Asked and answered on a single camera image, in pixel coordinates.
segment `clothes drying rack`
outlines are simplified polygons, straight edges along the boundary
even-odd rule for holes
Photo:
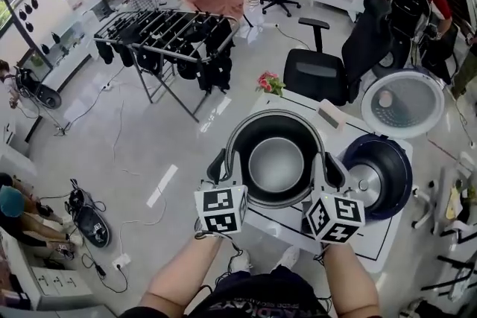
[[[164,32],[161,32],[159,37],[157,37],[156,33],[164,26],[164,24],[178,14],[182,16],[168,29],[166,29]],[[159,41],[161,41],[160,40],[161,37],[165,36],[167,33],[170,33],[173,30],[173,28],[179,24],[179,22],[183,21],[184,19],[187,19],[188,16],[190,20],[187,22],[187,24],[183,28],[181,28],[178,32],[176,32],[172,38],[168,39],[166,43],[162,44],[164,48],[158,48],[155,46],[158,44]],[[197,45],[194,47],[194,50],[191,52],[191,54],[186,55],[186,54],[178,53],[177,50],[176,51],[169,50],[170,48],[173,49],[173,47],[171,47],[171,44],[173,42],[175,42],[177,39],[184,39],[186,32],[194,26],[195,22],[198,22],[202,18],[205,18],[203,20],[204,24],[208,22],[211,18],[215,18],[217,20],[217,24],[212,28],[212,30],[207,34],[207,36],[204,39],[202,39],[202,41],[195,43]],[[156,23],[161,19],[162,19],[162,23],[160,25],[157,25]],[[213,54],[211,54],[210,56],[207,56],[204,58],[193,57],[193,55],[195,55],[198,52],[198,49],[211,36],[212,32],[225,20],[231,22],[230,27],[232,29],[232,32],[224,39],[224,41],[217,48],[217,50],[214,51]],[[139,32],[139,35],[143,35],[145,37],[142,38],[142,41],[140,43],[135,41],[134,36],[131,36],[130,38],[126,38],[126,39],[121,38],[121,32],[124,31],[126,28],[130,27],[134,23],[141,25],[144,22],[147,22],[147,24]],[[153,31],[151,28],[152,25],[156,25]],[[94,40],[96,42],[105,42],[106,44],[110,44],[110,45],[123,45],[127,47],[131,51],[131,56],[133,58],[133,66],[136,68],[136,71],[139,75],[139,79],[141,80],[141,84],[144,88],[144,91],[146,92],[146,95],[148,96],[149,102],[153,104],[154,103],[152,101],[153,96],[155,96],[155,94],[162,87],[164,87],[164,89],[176,100],[176,102],[178,102],[179,105],[181,105],[181,107],[194,119],[194,121],[199,123],[199,120],[197,119],[196,114],[199,111],[199,109],[202,107],[206,99],[209,97],[210,92],[206,92],[206,94],[202,97],[202,99],[200,100],[199,104],[195,107],[195,109],[190,110],[180,100],[180,98],[177,97],[177,95],[172,91],[170,86],[168,86],[166,83],[167,79],[169,79],[170,76],[176,75],[174,70],[174,64],[172,63],[171,59],[175,58],[175,59],[184,60],[188,63],[191,63],[191,65],[196,65],[196,66],[198,64],[206,65],[208,62],[210,62],[216,56],[222,53],[222,51],[227,47],[229,42],[237,33],[239,28],[240,28],[240,23],[238,22],[237,19],[231,16],[217,15],[217,14],[212,14],[207,12],[198,12],[198,11],[191,12],[191,11],[164,10],[164,9],[154,10],[154,11],[138,10],[138,11],[127,11],[127,12],[118,13],[95,34]],[[152,44],[148,42],[148,40],[151,40],[151,37],[156,39],[155,42]],[[158,74],[154,74],[151,71],[144,69],[139,65],[139,62],[137,60],[137,54],[142,50],[152,51],[152,52],[160,54]],[[166,60],[169,61],[171,65],[168,68],[164,69],[164,62]],[[143,73],[148,73],[154,76],[159,81],[159,86],[154,91],[149,92],[149,89],[145,84],[144,77],[142,76]]]

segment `pink cloth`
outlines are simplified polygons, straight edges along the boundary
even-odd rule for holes
[[[240,20],[244,15],[245,0],[184,0],[192,10],[217,13]]]

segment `white rice cooker lid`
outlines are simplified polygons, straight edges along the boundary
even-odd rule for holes
[[[418,71],[398,71],[377,80],[361,102],[364,121],[394,139],[420,136],[432,129],[444,111],[439,84]]]

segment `backpack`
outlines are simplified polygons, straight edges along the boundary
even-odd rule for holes
[[[391,26],[409,38],[414,38],[429,22],[429,0],[391,0]]]

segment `white floor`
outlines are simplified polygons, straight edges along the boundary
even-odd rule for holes
[[[303,8],[291,8],[291,18],[287,18],[280,7],[272,7],[263,16],[259,5],[249,3],[247,15],[258,26],[249,29],[244,24],[234,39],[231,90],[227,95],[218,90],[213,92],[198,114],[199,124],[170,95],[163,95],[159,101],[149,104],[135,69],[129,68],[122,71],[112,82],[113,88],[101,94],[94,108],[75,123],[66,137],[54,137],[53,127],[45,123],[34,134],[31,159],[39,174],[35,185],[38,195],[65,194],[71,190],[69,179],[75,178],[95,200],[106,204],[104,216],[111,226],[113,242],[106,249],[92,249],[92,252],[107,271],[106,283],[110,286],[121,289],[124,285],[123,278],[111,265],[120,254],[121,222],[155,221],[167,201],[164,218],[156,226],[130,224],[123,228],[123,250],[132,259],[127,267],[129,288],[126,293],[110,292],[101,285],[93,269],[87,270],[80,261],[77,263],[98,301],[116,314],[138,303],[154,272],[192,236],[196,219],[192,192],[205,177],[208,164],[225,145],[231,130],[249,113],[259,97],[255,91],[256,79],[264,70],[282,75],[288,51],[300,44],[268,24],[279,23],[284,33],[314,48],[312,29],[298,25],[297,21],[302,16],[322,19],[331,26],[330,31],[323,32],[324,51],[341,55],[341,46],[353,27],[349,17],[332,8],[310,8],[309,0],[300,1]],[[118,58],[110,66],[101,60],[86,64],[62,93],[67,116],[71,119],[88,109],[102,86],[121,67]],[[154,79],[148,82],[150,86],[156,85]],[[202,96],[194,81],[177,78],[172,88],[191,108]],[[231,101],[219,115],[216,108],[226,97]],[[459,101],[459,107],[469,120],[470,135],[477,139],[472,106],[475,100],[477,94],[470,90]],[[453,156],[467,150],[476,157],[476,152],[469,149],[450,97],[447,101],[446,114],[429,133],[429,138]],[[358,101],[344,110],[359,116]],[[114,155],[113,145],[120,130]],[[425,136],[413,139],[411,143],[414,145],[414,183],[422,188],[439,174],[442,165],[452,163],[452,159],[430,144]],[[149,197],[171,165],[177,166],[177,172],[162,190],[158,201],[152,208],[148,207]],[[58,211],[63,210],[62,200],[51,200],[50,204]],[[413,231],[411,221],[420,212],[420,205],[411,200],[405,208],[385,269],[373,276],[377,281],[384,317],[396,317],[403,305],[421,295],[431,298],[449,312],[458,310],[461,305],[447,302],[446,297],[437,298],[436,293],[419,293],[420,287],[437,281],[442,266],[434,258],[448,252],[451,240],[432,237],[430,226]],[[286,248],[284,243],[251,226],[246,226],[236,236],[236,241],[250,251],[255,265],[253,271],[257,273],[269,271]],[[468,258],[473,250],[475,244],[471,241],[458,246],[455,256]],[[232,254],[231,246],[224,243],[207,276],[208,283],[213,284],[215,278],[226,270]],[[323,268],[312,261],[310,254],[303,253],[296,271],[315,287],[318,296],[329,296]]]

